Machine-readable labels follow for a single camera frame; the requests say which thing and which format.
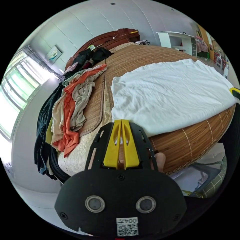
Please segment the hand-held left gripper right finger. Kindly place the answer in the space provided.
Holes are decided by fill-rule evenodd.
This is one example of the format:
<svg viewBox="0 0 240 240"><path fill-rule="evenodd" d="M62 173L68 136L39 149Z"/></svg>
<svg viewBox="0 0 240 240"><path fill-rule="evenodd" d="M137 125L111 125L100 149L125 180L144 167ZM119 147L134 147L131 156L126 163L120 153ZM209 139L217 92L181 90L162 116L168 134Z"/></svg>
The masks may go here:
<svg viewBox="0 0 240 240"><path fill-rule="evenodd" d="M122 127L124 168L125 169L137 168L140 162L129 121L122 119L121 127Z"/></svg>

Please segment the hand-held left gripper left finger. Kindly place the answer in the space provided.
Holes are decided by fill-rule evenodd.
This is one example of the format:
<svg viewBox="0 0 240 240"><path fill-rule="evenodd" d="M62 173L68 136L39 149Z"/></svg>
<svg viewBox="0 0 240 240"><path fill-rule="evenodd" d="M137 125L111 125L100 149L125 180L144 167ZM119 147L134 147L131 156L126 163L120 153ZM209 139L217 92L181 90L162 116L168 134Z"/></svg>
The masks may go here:
<svg viewBox="0 0 240 240"><path fill-rule="evenodd" d="M111 128L111 133L103 160L103 164L107 168L118 168L119 150L121 138L121 120L116 120Z"/></svg>

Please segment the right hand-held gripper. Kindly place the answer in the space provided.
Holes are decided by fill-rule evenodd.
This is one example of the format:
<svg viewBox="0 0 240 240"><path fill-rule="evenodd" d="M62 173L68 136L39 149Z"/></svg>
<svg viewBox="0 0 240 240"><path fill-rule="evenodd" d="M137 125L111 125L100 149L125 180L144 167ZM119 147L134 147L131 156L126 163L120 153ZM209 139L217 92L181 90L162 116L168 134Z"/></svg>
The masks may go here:
<svg viewBox="0 0 240 240"><path fill-rule="evenodd" d="M229 89L229 91L231 92L231 94L237 98L238 100L240 100L240 89L232 87Z"/></svg>

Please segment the person's left hand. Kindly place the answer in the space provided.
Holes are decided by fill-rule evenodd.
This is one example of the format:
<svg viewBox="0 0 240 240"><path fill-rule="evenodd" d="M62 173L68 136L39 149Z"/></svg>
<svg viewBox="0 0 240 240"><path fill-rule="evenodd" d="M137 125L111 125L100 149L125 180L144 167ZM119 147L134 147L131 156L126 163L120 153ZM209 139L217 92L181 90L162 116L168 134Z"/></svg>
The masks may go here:
<svg viewBox="0 0 240 240"><path fill-rule="evenodd" d="M166 162L166 156L164 153L158 152L155 154L156 164L158 171L164 173L164 165Z"/></svg>

